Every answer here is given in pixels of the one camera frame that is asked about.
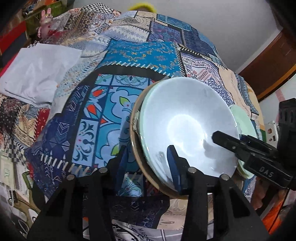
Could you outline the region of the person's right hand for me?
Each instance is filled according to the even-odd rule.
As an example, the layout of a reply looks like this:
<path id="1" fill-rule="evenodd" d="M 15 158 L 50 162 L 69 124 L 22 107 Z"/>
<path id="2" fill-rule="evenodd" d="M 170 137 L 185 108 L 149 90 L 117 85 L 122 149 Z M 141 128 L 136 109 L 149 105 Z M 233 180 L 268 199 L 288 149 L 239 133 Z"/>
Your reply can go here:
<path id="1" fill-rule="evenodd" d="M 256 177 L 255 188 L 251 197 L 251 205 L 257 210 L 262 207 L 262 199 L 265 197 L 269 183 L 259 177 Z"/>

